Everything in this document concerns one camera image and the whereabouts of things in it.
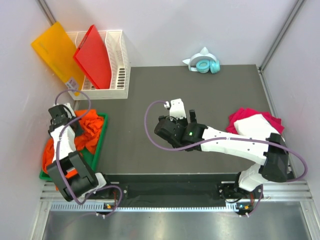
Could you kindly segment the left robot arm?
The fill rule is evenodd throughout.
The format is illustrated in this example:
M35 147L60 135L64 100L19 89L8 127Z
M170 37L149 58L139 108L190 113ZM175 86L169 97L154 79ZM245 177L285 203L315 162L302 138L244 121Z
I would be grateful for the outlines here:
M48 112L51 116L48 133L53 139L54 155L46 171L57 190L68 202L90 192L109 198L113 185L102 173L95 173L76 149L75 138L84 130L71 105L55 104Z

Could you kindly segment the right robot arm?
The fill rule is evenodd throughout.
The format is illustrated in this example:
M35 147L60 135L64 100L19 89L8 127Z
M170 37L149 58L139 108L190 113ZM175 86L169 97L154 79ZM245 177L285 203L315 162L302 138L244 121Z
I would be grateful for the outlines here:
M254 162L236 177L233 192L239 198L266 182L286 182L289 153L278 147L285 145L283 137L261 114L241 119L235 125L238 134L214 129L197 123L192 110L190 120L159 117L154 133L175 149L193 145L191 151L223 153Z

